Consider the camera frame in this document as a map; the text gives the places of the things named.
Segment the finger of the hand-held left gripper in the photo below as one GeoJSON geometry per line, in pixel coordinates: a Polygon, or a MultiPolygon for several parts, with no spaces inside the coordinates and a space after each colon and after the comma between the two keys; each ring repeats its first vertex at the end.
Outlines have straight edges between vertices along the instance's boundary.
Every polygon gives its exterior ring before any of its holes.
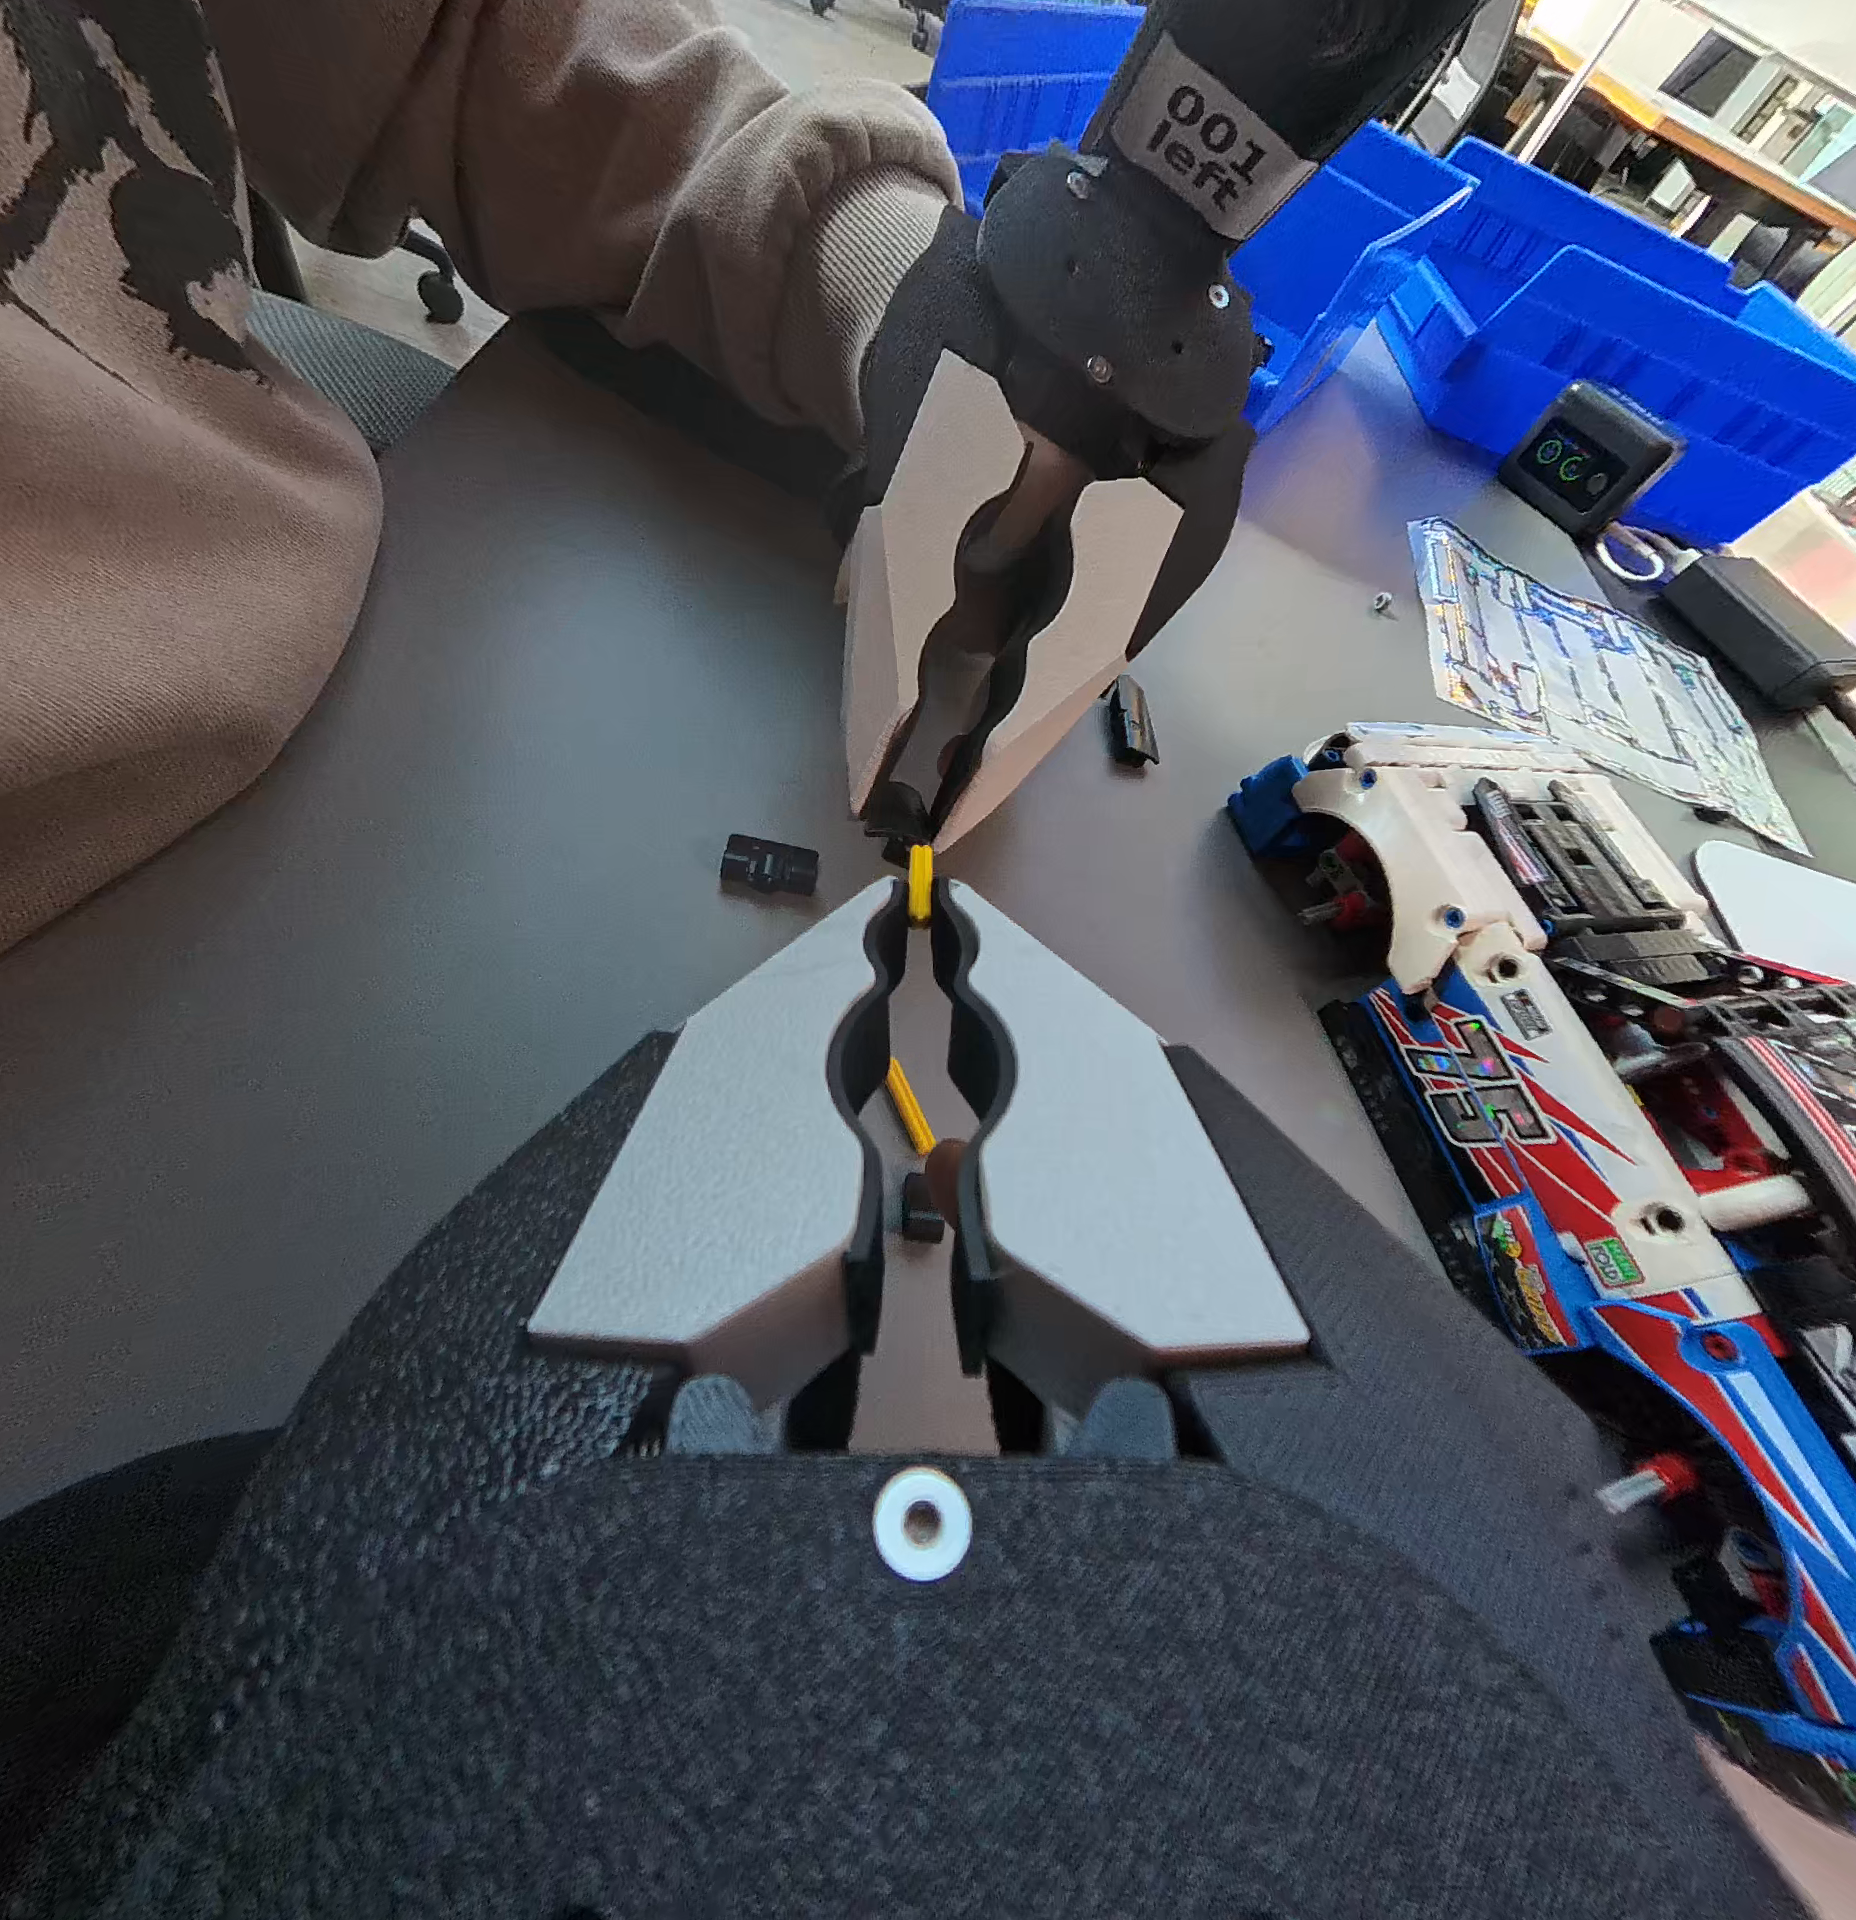
{"type": "Polygon", "coordinates": [[[993,814],[1119,675],[1180,522],[1180,504],[1135,475],[1086,484],[1041,536],[1034,592],[950,754],[930,814],[934,852],[993,814]]]}
{"type": "Polygon", "coordinates": [[[844,775],[870,816],[893,749],[918,707],[918,667],[957,601],[957,562],[977,516],[1020,475],[1022,434],[987,371],[938,354],[886,493],[856,519],[840,577],[844,604],[844,775]]]}

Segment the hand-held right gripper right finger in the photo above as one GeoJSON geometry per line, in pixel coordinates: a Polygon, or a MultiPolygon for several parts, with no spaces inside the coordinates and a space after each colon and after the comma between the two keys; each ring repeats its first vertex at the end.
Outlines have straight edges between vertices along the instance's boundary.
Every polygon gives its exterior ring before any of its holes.
{"type": "Polygon", "coordinates": [[[950,877],[931,965],[972,1117],[950,1256],[964,1370],[1094,1396],[1297,1358],[1305,1319],[1159,1034],[950,877]]]}

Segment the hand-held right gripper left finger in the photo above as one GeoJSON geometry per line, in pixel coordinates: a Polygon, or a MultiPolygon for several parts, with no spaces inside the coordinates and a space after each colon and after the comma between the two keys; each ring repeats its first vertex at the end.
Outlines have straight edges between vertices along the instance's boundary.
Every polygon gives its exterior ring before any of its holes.
{"type": "Polygon", "coordinates": [[[874,1345],[906,885],[877,881],[704,1003],[528,1318],[561,1354],[726,1377],[786,1404],[874,1345]]]}

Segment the brick-built toy race car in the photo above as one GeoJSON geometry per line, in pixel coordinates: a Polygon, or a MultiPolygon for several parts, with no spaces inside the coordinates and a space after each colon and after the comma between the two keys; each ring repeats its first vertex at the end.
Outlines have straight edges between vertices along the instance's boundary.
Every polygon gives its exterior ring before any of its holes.
{"type": "Polygon", "coordinates": [[[1856,985],[1718,940],[1577,754],[1355,725],[1239,782],[1308,923],[1386,940],[1320,1025],[1456,1287],[1621,1457],[1699,1730],[1856,1835],[1856,985]]]}

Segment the person's left forearm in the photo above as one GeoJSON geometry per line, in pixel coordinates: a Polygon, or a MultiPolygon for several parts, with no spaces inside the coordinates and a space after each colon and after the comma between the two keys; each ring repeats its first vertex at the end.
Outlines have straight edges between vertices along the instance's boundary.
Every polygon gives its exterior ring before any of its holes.
{"type": "Polygon", "coordinates": [[[863,445],[861,370],[957,204],[904,89],[788,92],[713,4],[207,3],[249,178],[307,241],[412,217],[504,315],[590,310],[863,445]]]}

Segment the background wooden desk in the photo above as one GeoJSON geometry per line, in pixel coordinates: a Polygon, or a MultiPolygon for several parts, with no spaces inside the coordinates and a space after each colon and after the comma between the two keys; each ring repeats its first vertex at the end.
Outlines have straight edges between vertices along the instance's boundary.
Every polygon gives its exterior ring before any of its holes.
{"type": "Polygon", "coordinates": [[[1856,324],[1856,3],[1523,4],[1510,152],[1856,324]]]}

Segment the person's left hand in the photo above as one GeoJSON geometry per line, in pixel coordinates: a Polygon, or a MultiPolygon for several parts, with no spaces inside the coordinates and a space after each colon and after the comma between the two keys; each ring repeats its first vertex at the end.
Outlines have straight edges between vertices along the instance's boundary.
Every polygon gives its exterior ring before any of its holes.
{"type": "Polygon", "coordinates": [[[987,502],[964,532],[957,573],[990,579],[1007,573],[1052,519],[1068,519],[1094,470],[1043,434],[1022,434],[1012,486],[987,502]]]}

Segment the holographic sticker sheet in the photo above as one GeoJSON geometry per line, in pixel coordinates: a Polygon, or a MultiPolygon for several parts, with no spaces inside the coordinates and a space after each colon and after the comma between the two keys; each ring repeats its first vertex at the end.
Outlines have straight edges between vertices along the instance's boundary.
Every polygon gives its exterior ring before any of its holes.
{"type": "Polygon", "coordinates": [[[1477,723],[1809,852],[1714,670],[1611,606],[1550,588],[1443,517],[1404,529],[1434,691],[1477,723]]]}

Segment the black device with green display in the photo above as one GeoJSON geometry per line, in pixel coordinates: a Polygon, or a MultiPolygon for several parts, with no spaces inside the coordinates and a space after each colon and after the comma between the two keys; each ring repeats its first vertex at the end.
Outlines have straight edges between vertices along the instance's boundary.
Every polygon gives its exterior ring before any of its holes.
{"type": "Polygon", "coordinates": [[[1633,399],[1576,380],[1498,463],[1495,480],[1585,547],[1624,519],[1682,463],[1684,449],[1684,437],[1633,399]]]}

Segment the grey chair seat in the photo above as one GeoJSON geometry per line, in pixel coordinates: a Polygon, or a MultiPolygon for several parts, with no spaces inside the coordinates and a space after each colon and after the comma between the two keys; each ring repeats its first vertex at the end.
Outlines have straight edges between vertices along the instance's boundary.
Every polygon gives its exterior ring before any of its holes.
{"type": "Polygon", "coordinates": [[[252,339],[333,402],[375,458],[449,392],[455,370],[375,328],[255,288],[252,339]]]}

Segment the black power adapter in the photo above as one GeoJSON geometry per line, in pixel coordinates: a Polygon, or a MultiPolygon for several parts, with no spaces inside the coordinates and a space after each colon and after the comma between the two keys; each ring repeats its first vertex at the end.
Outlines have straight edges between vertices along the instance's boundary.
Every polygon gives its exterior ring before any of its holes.
{"type": "Polygon", "coordinates": [[[1753,559],[1700,554],[1668,579],[1656,604],[1777,712],[1856,695],[1856,643],[1753,559]]]}

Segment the white adjustable stand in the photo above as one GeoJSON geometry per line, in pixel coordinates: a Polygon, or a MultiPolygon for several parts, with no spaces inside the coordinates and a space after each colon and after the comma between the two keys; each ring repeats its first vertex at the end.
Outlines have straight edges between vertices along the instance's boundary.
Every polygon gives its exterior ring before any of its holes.
{"type": "Polygon", "coordinates": [[[1856,881],[1724,839],[1704,842],[1693,867],[1740,950],[1856,982],[1856,881]]]}

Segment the black mesh wrist rest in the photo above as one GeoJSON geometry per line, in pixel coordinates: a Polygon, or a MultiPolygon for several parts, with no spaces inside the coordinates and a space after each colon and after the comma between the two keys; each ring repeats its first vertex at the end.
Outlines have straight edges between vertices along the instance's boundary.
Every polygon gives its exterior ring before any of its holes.
{"type": "Polygon", "coordinates": [[[279,1437],[134,1457],[0,1520],[0,1907],[148,1690],[279,1437]]]}

